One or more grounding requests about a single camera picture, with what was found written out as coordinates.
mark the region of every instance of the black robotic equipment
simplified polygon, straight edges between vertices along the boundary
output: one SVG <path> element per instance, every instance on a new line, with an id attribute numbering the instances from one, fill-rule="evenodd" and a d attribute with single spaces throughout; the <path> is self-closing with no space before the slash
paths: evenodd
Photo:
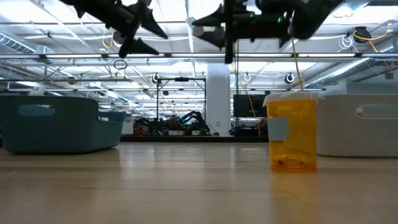
<path id="1" fill-rule="evenodd" d="M 220 49 L 225 47 L 225 63 L 232 63 L 233 45 L 238 39 L 278 38 L 282 47 L 292 37 L 310 38 L 343 0 L 256 0 L 261 15 L 246 10 L 248 0 L 224 0 L 217 11 L 193 21 L 194 26 L 215 27 L 197 37 Z"/>
<path id="2" fill-rule="evenodd" d="M 112 27 L 115 32 L 116 42 L 122 44 L 119 56 L 125 58 L 127 54 L 141 53 L 158 55 L 159 52 L 145 44 L 140 38 L 134 38 L 141 26 L 152 33 L 167 39 L 167 34 L 156 23 L 149 9 L 152 0 L 138 0 L 130 6 L 122 4 L 121 0 L 61 0 L 65 4 L 75 7 L 78 17 L 89 13 L 106 24 L 106 28 Z"/>
<path id="3" fill-rule="evenodd" d="M 119 56 L 131 53 L 159 54 L 158 51 L 134 36 L 141 26 L 154 34 L 167 39 L 166 33 L 156 23 L 152 10 L 148 8 L 152 0 L 138 0 L 130 6 L 121 0 L 61 0 L 75 7 L 78 17 L 89 13 L 112 27 L 116 41 L 123 43 Z M 279 47 L 292 37 L 308 39 L 321 26 L 329 13 L 343 0 L 256 0 L 261 15 L 246 10 L 248 0 L 224 0 L 216 12 L 197 21 L 194 26 L 215 27 L 212 32 L 203 32 L 197 37 L 219 48 L 225 47 L 225 63 L 233 61 L 234 43 L 238 39 L 278 38 Z"/>

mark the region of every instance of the metal frame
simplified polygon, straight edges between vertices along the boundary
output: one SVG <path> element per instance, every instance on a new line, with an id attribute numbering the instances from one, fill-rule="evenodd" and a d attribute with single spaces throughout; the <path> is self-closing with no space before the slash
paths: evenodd
<path id="1" fill-rule="evenodd" d="M 396 58 L 398 54 L 395 53 L 297 53 L 298 60 L 310 59 L 312 61 L 319 62 L 320 60 L 329 59 L 344 59 L 356 60 L 359 58 Z M 0 54 L 2 60 L 15 60 L 15 59 L 74 59 L 74 58 L 85 58 L 85 59 L 118 59 L 118 54 Z M 149 54 L 129 54 L 126 58 L 224 58 L 222 53 L 162 53 L 159 55 Z M 239 53 L 239 59 L 250 58 L 253 59 L 294 59 L 293 53 Z"/>
<path id="2" fill-rule="evenodd" d="M 178 78 L 160 78 L 159 77 L 156 81 L 156 84 L 155 84 L 156 85 L 156 133 L 159 133 L 158 132 L 158 129 L 159 129 L 159 125 L 158 125 L 159 124 L 159 91 L 161 89 L 163 89 L 163 87 L 166 86 L 170 81 L 180 82 L 180 81 L 178 81 L 179 78 L 184 78 L 184 77 L 178 77 Z M 204 91 L 205 92 L 205 104 L 203 105 L 203 107 L 205 110 L 204 119 L 206 121 L 206 105 L 207 105 L 206 78 L 186 78 L 186 79 L 188 80 L 188 82 L 194 81 L 199 86 L 199 90 L 195 89 L 195 91 Z M 162 87 L 159 88 L 160 87 L 159 82 L 161 82 L 162 80 L 166 81 L 166 83 L 164 83 L 162 85 Z M 205 87 L 203 88 L 197 81 L 203 81 L 205 83 Z M 178 89 L 176 91 L 184 91 L 184 90 L 189 91 L 189 89 L 184 89 L 184 88 Z"/>
<path id="3" fill-rule="evenodd" d="M 167 91 L 203 91 L 201 88 L 165 88 L 163 90 Z M 299 88 L 250 88 L 247 89 L 247 91 L 301 91 Z M 13 92 L 18 92 L 18 91 L 32 91 L 31 88 L 13 88 L 13 89 L 5 89 L 4 91 L 13 91 Z M 53 91 L 53 92 L 62 92 L 62 91 L 78 91 L 78 92 L 88 92 L 88 91 L 138 91 L 138 92 L 143 92 L 143 91 L 157 91 L 156 88 L 124 88 L 124 89 L 118 89 L 118 88 L 101 88 L 101 89 L 48 89 L 47 91 Z M 304 89 L 304 91 L 326 91 L 326 88 L 308 88 Z"/>

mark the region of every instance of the duct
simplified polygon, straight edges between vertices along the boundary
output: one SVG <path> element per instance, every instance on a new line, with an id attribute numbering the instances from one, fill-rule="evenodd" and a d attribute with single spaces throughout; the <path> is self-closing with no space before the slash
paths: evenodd
<path id="1" fill-rule="evenodd" d="M 6 30 L 0 28 L 0 44 L 16 50 L 22 54 L 34 54 L 36 50 L 28 46 L 28 43 L 24 43 L 23 40 L 18 40 L 12 34 L 6 32 Z"/>
<path id="2" fill-rule="evenodd" d="M 21 82 L 16 82 L 20 85 L 25 85 L 25 86 L 30 86 L 29 84 L 35 84 L 35 80 L 34 79 L 27 79 L 25 75 L 23 75 L 22 73 L 18 72 L 17 70 L 14 70 L 13 68 L 2 68 L 0 67 L 0 77 L 4 77 L 4 78 L 16 78 L 18 80 L 24 80 Z M 52 89 L 54 87 L 57 87 L 55 85 L 43 85 L 40 84 L 41 86 L 46 87 L 46 89 Z"/>
<path id="3" fill-rule="evenodd" d="M 29 82 L 37 82 L 37 80 L 34 80 L 33 78 L 28 78 L 27 77 L 38 77 L 38 78 L 43 78 L 39 74 L 32 72 L 30 70 L 26 70 L 24 68 L 19 68 L 15 65 L 12 65 L 7 62 L 0 62 L 0 76 L 6 77 L 6 78 L 15 78 L 20 80 L 21 82 L 25 82 L 23 85 L 26 85 Z M 61 83 L 51 83 L 51 84 L 46 84 L 42 86 L 46 87 L 47 89 L 53 89 L 53 88 L 65 88 L 65 89 L 70 89 L 72 86 L 71 85 L 66 85 L 66 84 L 61 84 Z"/>
<path id="4" fill-rule="evenodd" d="M 377 45 L 379 53 L 398 53 L 398 36 Z M 310 80 L 305 87 L 311 88 L 317 85 L 326 85 L 331 82 L 337 82 L 351 75 L 365 71 L 369 67 L 377 65 L 379 60 L 376 58 L 362 58 L 350 63 L 343 63 L 337 65 L 325 72 L 319 74 L 317 77 Z"/>
<path id="5" fill-rule="evenodd" d="M 54 51 L 50 48 L 39 44 L 27 43 L 26 41 L 21 40 L 15 35 L 10 34 L 3 28 L 0 28 L 0 44 L 22 54 L 54 54 Z M 35 61 L 46 64 L 51 64 L 53 62 L 52 59 L 47 58 L 37 59 Z"/>

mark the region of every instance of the ceiling light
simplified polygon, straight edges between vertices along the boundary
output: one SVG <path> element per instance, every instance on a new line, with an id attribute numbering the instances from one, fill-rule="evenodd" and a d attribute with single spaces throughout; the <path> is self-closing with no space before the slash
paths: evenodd
<path id="1" fill-rule="evenodd" d="M 123 89 L 113 89 L 114 91 L 142 91 L 142 88 L 123 88 Z"/>
<path id="2" fill-rule="evenodd" d="M 31 87 L 39 85 L 39 84 L 34 83 L 34 82 L 16 82 L 16 83 L 21 84 L 21 85 L 25 85 L 25 86 L 31 86 Z"/>
<path id="3" fill-rule="evenodd" d="M 46 55 L 47 58 L 101 58 L 100 54 Z"/>
<path id="4" fill-rule="evenodd" d="M 15 55 L 0 55 L 0 59 L 37 59 L 40 58 L 38 55 L 23 55 L 23 54 L 15 54 Z"/>
<path id="5" fill-rule="evenodd" d="M 258 118 L 240 118 L 242 121 L 257 121 Z"/>
<path id="6" fill-rule="evenodd" d="M 109 54 L 109 58 L 119 58 L 118 54 Z M 151 54 L 128 54 L 126 58 L 153 58 L 153 57 L 164 57 L 164 54 L 151 55 Z"/>
<path id="7" fill-rule="evenodd" d="M 53 90 L 47 90 L 47 91 L 76 91 L 74 89 L 53 89 Z"/>
<path id="8" fill-rule="evenodd" d="M 109 54 L 109 52 L 106 49 L 99 49 L 99 50 L 102 50 L 102 51 L 106 52 L 107 54 Z"/>
<path id="9" fill-rule="evenodd" d="M 291 57 L 292 54 L 239 54 L 239 57 Z"/>
<path id="10" fill-rule="evenodd" d="M 55 95 L 55 96 L 62 96 L 62 95 L 59 94 L 59 93 L 54 93 L 54 92 L 49 92 L 49 93 L 51 93 L 51 94 L 53 94 L 53 95 Z"/>
<path id="11" fill-rule="evenodd" d="M 117 98 L 118 97 L 118 95 L 116 93 L 112 92 L 112 91 L 107 91 L 106 94 L 108 96 L 112 97 L 112 98 Z"/>
<path id="12" fill-rule="evenodd" d="M 299 54 L 298 57 L 354 57 L 355 54 Z"/>
<path id="13" fill-rule="evenodd" d="M 7 91 L 32 91 L 32 89 L 8 89 Z"/>
<path id="14" fill-rule="evenodd" d="M 172 54 L 172 57 L 224 57 L 224 54 Z"/>

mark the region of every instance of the pillar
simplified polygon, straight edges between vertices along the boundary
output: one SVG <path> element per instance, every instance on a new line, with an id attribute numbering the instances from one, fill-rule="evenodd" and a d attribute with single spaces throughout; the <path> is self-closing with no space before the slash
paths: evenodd
<path id="1" fill-rule="evenodd" d="M 229 68 L 225 64 L 208 64 L 206 78 L 206 122 L 221 137 L 230 137 L 231 89 Z"/>

